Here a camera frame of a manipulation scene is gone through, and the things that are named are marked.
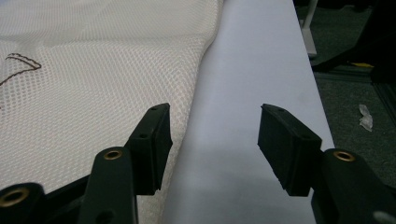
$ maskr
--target brown thread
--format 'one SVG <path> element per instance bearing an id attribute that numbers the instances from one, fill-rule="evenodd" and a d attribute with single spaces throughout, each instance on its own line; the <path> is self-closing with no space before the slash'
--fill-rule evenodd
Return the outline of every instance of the brown thread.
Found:
<path id="1" fill-rule="evenodd" d="M 21 57 L 21 58 L 23 58 L 23 59 L 26 59 L 27 61 L 30 61 L 30 62 L 32 62 L 32 63 L 34 63 L 34 64 L 28 63 L 28 62 L 26 62 L 26 61 L 24 61 L 24 60 L 22 60 L 22 59 L 20 59 L 20 58 L 12 57 L 12 55 L 19 56 L 19 57 Z M 31 68 L 31 69 L 25 69 L 25 70 L 22 70 L 22 71 L 20 71 L 20 72 L 17 72 L 17 73 L 12 74 L 11 76 L 7 77 L 7 78 L 4 79 L 2 82 L 0 82 L 0 87 L 1 87 L 3 84 L 5 84 L 7 81 L 9 81 L 10 79 L 12 79 L 13 77 L 15 77 L 15 76 L 17 76 L 17 75 L 20 75 L 20 74 L 22 74 L 22 73 L 24 73 L 24 72 L 28 72 L 28 71 L 35 71 L 35 70 L 41 68 L 41 64 L 40 64 L 40 63 L 36 62 L 36 61 L 33 60 L 33 59 L 24 57 L 24 56 L 20 55 L 19 53 L 11 53 L 11 54 L 8 54 L 8 56 L 6 57 L 6 60 L 7 60 L 7 59 L 14 59 L 14 60 L 20 61 L 20 62 L 22 62 L 22 63 L 26 63 L 26 64 L 30 65 L 32 68 Z"/>

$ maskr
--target white mesh fabric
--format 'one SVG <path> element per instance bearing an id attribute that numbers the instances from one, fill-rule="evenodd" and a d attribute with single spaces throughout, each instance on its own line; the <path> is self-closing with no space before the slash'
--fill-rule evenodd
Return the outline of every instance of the white mesh fabric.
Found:
<path id="1" fill-rule="evenodd" d="M 222 0 L 12 0 L 0 3 L 0 188 L 46 192 L 123 146 L 153 105 L 171 105 L 174 145 L 141 223 L 161 221 L 199 62 Z"/>

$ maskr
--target white sheet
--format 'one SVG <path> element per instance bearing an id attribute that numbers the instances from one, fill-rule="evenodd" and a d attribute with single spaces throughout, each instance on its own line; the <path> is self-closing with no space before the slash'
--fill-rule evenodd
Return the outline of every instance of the white sheet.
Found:
<path id="1" fill-rule="evenodd" d="M 166 224 L 315 223 L 257 146 L 262 104 L 284 107 L 334 147 L 291 0 L 227 0 L 202 60 L 166 199 Z"/>

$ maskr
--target floor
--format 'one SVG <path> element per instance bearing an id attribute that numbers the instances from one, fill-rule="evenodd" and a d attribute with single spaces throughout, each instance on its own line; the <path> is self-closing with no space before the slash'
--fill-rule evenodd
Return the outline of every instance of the floor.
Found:
<path id="1" fill-rule="evenodd" d="M 296 11 L 302 19 L 306 7 L 297 7 Z M 370 8 L 318 7 L 311 24 L 318 56 L 311 64 L 353 47 L 370 13 Z M 342 66 L 330 73 L 315 73 L 315 77 L 335 146 L 361 155 L 384 184 L 396 188 L 396 126 L 377 96 L 367 68 Z M 345 81 L 335 77 L 351 78 Z M 359 105 L 366 105 L 373 116 L 371 132 L 359 125 Z"/>

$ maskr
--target mounting hole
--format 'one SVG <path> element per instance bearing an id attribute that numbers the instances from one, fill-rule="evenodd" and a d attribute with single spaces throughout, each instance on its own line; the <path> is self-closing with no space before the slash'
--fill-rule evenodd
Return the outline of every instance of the mounting hole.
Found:
<path id="1" fill-rule="evenodd" d="M 113 211 L 107 210 L 101 212 L 97 217 L 96 217 L 96 224 L 108 224 L 111 223 L 111 220 L 113 220 L 115 214 Z"/>
<path id="2" fill-rule="evenodd" d="M 396 224 L 396 217 L 382 211 L 373 212 L 373 217 L 381 224 Z"/>
<path id="3" fill-rule="evenodd" d="M 22 202 L 29 195 L 28 188 L 14 189 L 0 198 L 0 207 L 10 207 Z"/>
<path id="4" fill-rule="evenodd" d="M 354 161 L 354 160 L 356 160 L 355 157 L 352 154 L 350 154 L 348 152 L 345 152 L 345 151 L 335 151 L 333 153 L 333 155 L 338 160 L 341 160 L 341 161 Z"/>
<path id="5" fill-rule="evenodd" d="M 111 150 L 105 154 L 105 160 L 112 161 L 122 156 L 121 150 Z"/>

